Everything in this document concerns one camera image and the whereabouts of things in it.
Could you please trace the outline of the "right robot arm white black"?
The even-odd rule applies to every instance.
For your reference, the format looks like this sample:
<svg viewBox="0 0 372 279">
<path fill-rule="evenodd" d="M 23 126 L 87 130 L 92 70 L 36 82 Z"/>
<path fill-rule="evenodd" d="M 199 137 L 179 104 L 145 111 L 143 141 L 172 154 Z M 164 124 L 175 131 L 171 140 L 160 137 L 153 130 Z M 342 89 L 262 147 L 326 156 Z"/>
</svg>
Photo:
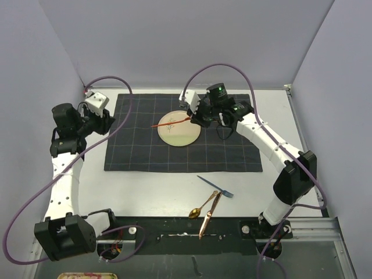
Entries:
<svg viewBox="0 0 372 279">
<path fill-rule="evenodd" d="M 292 146 L 260 117 L 247 101 L 229 96 L 223 83 L 207 88 L 200 98 L 195 91 L 185 91 L 179 100 L 187 105 L 191 122 L 208 128 L 212 122 L 248 139 L 273 164 L 279 173 L 273 185 L 274 198 L 259 217 L 259 232 L 271 238 L 280 230 L 280 221 L 290 208 L 313 187 L 317 158 Z"/>
</svg>

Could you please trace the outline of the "gold metal spoon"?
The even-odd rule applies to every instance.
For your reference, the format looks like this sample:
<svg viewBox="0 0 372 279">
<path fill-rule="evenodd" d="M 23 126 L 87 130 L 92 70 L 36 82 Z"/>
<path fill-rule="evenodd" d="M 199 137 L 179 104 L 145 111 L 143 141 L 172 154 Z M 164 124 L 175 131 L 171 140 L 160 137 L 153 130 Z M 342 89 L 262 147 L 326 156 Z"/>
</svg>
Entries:
<svg viewBox="0 0 372 279">
<path fill-rule="evenodd" d="M 206 204 L 208 204 L 212 199 L 214 199 L 217 194 L 219 192 L 218 191 L 213 191 L 213 193 L 211 194 L 211 196 L 198 208 L 194 208 L 190 211 L 189 215 L 188 215 L 188 218 L 189 219 L 196 219 L 200 216 L 200 213 L 202 211 L 202 209 L 205 207 Z"/>
</svg>

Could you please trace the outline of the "orange plastic fork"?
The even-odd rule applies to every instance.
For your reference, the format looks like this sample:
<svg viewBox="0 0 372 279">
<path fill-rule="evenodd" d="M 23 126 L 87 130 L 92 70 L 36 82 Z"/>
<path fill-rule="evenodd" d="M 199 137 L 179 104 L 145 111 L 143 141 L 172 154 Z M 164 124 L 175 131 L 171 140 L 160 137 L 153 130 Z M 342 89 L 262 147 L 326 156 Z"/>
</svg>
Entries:
<svg viewBox="0 0 372 279">
<path fill-rule="evenodd" d="M 171 125 L 183 123 L 183 122 L 189 121 L 189 120 L 191 120 L 191 118 L 186 117 L 186 118 L 184 118 L 182 120 L 178 120 L 178 121 L 170 121 L 170 122 L 167 122 L 167 123 L 152 125 L 151 128 L 156 128 L 156 127 L 161 127 L 161 126 L 171 126 Z"/>
</svg>

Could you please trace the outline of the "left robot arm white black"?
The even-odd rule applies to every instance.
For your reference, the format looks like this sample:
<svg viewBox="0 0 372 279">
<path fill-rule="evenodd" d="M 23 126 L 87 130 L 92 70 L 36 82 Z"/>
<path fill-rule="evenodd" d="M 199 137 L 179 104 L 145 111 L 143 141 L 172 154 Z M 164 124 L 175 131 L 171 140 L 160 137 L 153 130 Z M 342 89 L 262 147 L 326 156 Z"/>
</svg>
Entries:
<svg viewBox="0 0 372 279">
<path fill-rule="evenodd" d="M 119 229 L 111 209 L 86 216 L 79 213 L 78 187 L 87 147 L 85 139 L 92 133 L 107 134 L 115 121 L 104 105 L 84 104 L 82 112 L 70 103 L 52 109 L 56 124 L 50 147 L 54 182 L 44 219 L 34 226 L 34 235 L 51 261 L 95 252 L 100 235 L 111 239 Z"/>
</svg>

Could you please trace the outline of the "copper metal knife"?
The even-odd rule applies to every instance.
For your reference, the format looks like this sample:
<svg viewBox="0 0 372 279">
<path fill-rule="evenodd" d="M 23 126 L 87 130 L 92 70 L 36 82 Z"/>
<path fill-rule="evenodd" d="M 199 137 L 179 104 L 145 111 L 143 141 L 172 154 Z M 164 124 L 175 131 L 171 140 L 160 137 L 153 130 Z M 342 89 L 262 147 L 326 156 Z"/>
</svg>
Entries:
<svg viewBox="0 0 372 279">
<path fill-rule="evenodd" d="M 219 202 L 221 196 L 222 196 L 222 192 L 220 191 L 220 192 L 216 195 L 216 197 L 214 198 L 210 210 L 208 210 L 207 214 L 205 215 L 205 218 L 204 218 L 203 223 L 202 223 L 202 225 L 201 225 L 201 228 L 200 228 L 200 230 L 199 230 L 199 235 L 198 235 L 199 240 L 202 239 L 202 237 L 203 237 L 203 235 L 204 235 L 204 233 L 205 233 L 205 231 L 206 231 L 206 228 L 207 228 L 207 226 L 208 226 L 208 224 L 209 224 L 209 222 L 210 222 L 210 219 L 212 218 L 212 215 L 213 215 L 213 213 L 214 213 L 214 211 L 215 211 L 215 209 L 216 209 L 216 207 L 217 207 L 217 204 L 218 204 L 218 202 Z"/>
</svg>

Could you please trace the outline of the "blue plastic fork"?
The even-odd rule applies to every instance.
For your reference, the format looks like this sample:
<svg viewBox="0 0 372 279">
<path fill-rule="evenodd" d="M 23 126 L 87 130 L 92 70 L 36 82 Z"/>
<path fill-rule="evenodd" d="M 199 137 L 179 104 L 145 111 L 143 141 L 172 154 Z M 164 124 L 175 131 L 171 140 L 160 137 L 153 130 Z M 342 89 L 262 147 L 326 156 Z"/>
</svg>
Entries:
<svg viewBox="0 0 372 279">
<path fill-rule="evenodd" d="M 222 193 L 222 195 L 224 195 L 225 197 L 227 197 L 227 198 L 233 198 L 234 197 L 234 194 L 232 194 L 231 192 L 228 192 L 227 190 L 224 190 L 224 189 L 218 187 L 217 185 L 215 185 L 214 183 L 208 181 L 207 179 L 205 179 L 205 178 L 203 178 L 203 177 L 201 177 L 199 175 L 197 175 L 197 177 L 200 180 L 202 180 L 203 182 L 207 183 L 208 185 L 210 185 L 210 186 L 214 187 L 215 189 L 219 190 Z"/>
</svg>

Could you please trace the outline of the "dark grey checked cloth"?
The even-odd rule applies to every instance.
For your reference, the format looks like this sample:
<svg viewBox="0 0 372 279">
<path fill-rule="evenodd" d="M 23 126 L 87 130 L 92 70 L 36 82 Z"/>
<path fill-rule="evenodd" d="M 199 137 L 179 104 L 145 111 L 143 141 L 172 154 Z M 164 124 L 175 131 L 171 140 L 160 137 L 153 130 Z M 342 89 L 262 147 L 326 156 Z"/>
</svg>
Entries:
<svg viewBox="0 0 372 279">
<path fill-rule="evenodd" d="M 123 127 L 108 140 L 105 171 L 159 173 L 250 172 L 263 170 L 260 153 L 248 139 L 212 123 L 191 145 L 170 146 L 154 125 L 179 110 L 176 94 L 138 94 L 130 102 L 117 97 L 112 130 Z"/>
</svg>

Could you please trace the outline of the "beige plate with plant motif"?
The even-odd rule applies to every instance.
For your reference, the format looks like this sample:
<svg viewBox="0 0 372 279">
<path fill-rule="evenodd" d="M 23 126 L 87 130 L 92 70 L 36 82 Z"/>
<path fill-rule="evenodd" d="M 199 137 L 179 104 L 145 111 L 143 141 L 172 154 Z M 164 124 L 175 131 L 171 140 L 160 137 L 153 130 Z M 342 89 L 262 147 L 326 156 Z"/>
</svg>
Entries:
<svg viewBox="0 0 372 279">
<path fill-rule="evenodd" d="M 175 110 L 164 115 L 158 124 L 167 123 L 170 121 L 182 120 L 189 117 L 185 111 Z M 158 135 L 166 144 L 176 147 L 187 146 L 195 142 L 201 133 L 201 127 L 197 124 L 192 124 L 191 121 L 174 124 L 171 126 L 156 127 Z"/>
</svg>

